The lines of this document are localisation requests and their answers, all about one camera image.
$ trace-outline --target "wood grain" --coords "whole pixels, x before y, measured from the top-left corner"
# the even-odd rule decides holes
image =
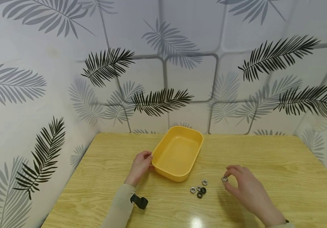
[[[43,228],[99,228],[135,154],[153,150],[162,134],[97,134]],[[327,170],[295,136],[204,135],[188,179],[148,173],[137,187],[145,211],[133,209],[128,228],[263,227],[223,188],[230,164],[247,166],[297,228],[327,227]],[[198,199],[190,187],[208,180]],[[236,185],[233,177],[230,182]]]

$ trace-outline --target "hand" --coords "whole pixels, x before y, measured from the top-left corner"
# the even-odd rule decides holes
[[[146,173],[148,169],[153,169],[152,161],[152,152],[143,151],[136,155],[133,160],[131,171],[129,172],[125,184],[132,185],[133,187],[137,187],[142,176]]]
[[[238,188],[224,182],[225,189],[236,197],[248,211],[257,216],[265,226],[286,223],[284,215],[276,209],[262,183],[247,167],[230,165],[224,176],[229,177],[230,175],[237,179]]]

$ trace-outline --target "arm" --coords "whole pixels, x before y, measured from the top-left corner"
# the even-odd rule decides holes
[[[146,171],[153,168],[151,154],[152,152],[143,151],[136,155],[131,171],[124,184],[118,188],[101,228],[126,227],[133,209],[133,203],[131,203],[130,199],[136,192],[135,188]]]
[[[224,176],[233,175],[237,179],[238,188],[224,182],[225,189],[257,216],[266,228],[295,228],[291,223],[287,223],[284,215],[272,203],[262,183],[247,167],[230,165],[226,169]]]

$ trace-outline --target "wallpaper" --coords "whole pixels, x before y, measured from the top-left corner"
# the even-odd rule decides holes
[[[98,132],[176,125],[327,168],[327,2],[0,0],[0,228],[40,227]]]

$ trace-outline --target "tray rim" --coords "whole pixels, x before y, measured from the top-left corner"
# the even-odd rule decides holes
[[[166,135],[168,135],[168,133],[170,132],[170,130],[175,129],[175,128],[183,128],[183,129],[192,130],[192,131],[197,132],[197,133],[199,133],[199,134],[201,135],[201,142],[200,142],[200,145],[199,145],[199,149],[198,149],[198,151],[197,151],[196,154],[195,154],[194,162],[191,164],[190,169],[189,169],[188,172],[185,173],[184,175],[180,175],[180,176],[178,176],[178,175],[175,175],[175,174],[173,174],[173,173],[171,173],[171,172],[168,172],[168,171],[166,171],[166,170],[162,170],[161,168],[155,166],[155,164],[154,164],[153,162],[152,162],[152,165],[154,166],[154,168],[157,168],[157,169],[161,170],[162,172],[168,173],[169,175],[172,175],[172,176],[175,176],[175,177],[185,177],[185,176],[188,175],[188,174],[191,172],[191,170],[193,169],[194,163],[195,163],[195,161],[196,161],[196,159],[197,159],[197,157],[198,157],[198,154],[199,154],[199,152],[200,152],[201,146],[203,145],[203,142],[204,142],[204,135],[203,135],[201,132],[199,132],[199,131],[197,131],[197,130],[194,130],[194,129],[191,129],[191,128],[188,128],[188,127],[184,127],[184,126],[174,126],[174,127],[171,127],[171,128],[166,132],[166,134],[163,136],[163,138],[160,140],[160,142],[157,144],[156,148],[155,148],[154,151],[152,152],[152,156],[153,156],[154,153],[156,152],[156,149],[158,148],[158,146],[163,142],[163,140],[164,140],[164,138],[166,137]]]

